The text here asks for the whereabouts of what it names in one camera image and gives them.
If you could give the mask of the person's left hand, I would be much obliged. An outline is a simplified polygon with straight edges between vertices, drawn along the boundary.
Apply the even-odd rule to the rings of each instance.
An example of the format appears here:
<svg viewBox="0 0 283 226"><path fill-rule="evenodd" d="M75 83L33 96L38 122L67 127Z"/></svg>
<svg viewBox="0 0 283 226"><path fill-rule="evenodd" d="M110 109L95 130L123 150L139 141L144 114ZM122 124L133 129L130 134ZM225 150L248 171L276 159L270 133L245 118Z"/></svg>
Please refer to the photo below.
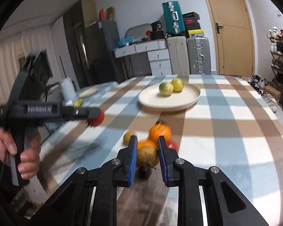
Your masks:
<svg viewBox="0 0 283 226"><path fill-rule="evenodd" d="M37 132L30 141L30 147L25 149L20 154L21 163L18 165L18 170L24 180L33 178L39 171L40 151L41 151L41 135ZM0 128L0 160L6 165L7 155L16 155L17 148L13 137L9 131Z"/></svg>

